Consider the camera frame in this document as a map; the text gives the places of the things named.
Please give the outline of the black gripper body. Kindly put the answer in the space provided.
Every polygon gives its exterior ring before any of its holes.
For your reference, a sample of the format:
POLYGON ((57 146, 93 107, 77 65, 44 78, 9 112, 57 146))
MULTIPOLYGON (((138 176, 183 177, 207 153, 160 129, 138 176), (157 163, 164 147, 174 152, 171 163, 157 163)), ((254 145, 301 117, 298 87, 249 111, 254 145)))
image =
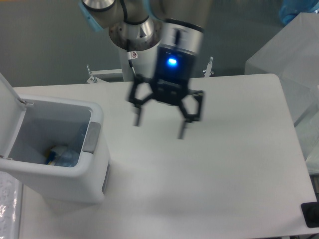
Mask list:
POLYGON ((160 46, 151 90, 154 99, 177 106, 188 93, 193 55, 176 48, 160 46))

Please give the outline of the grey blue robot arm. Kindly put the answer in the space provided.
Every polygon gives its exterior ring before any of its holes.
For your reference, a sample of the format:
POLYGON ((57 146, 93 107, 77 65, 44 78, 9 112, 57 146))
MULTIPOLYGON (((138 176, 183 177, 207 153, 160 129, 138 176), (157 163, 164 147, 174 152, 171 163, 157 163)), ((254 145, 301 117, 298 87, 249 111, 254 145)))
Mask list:
POLYGON ((142 114, 156 100, 180 109, 184 121, 201 120, 204 91, 189 88, 210 0, 82 0, 79 7, 95 30, 108 29, 112 42, 123 49, 124 66, 133 79, 127 97, 142 114))

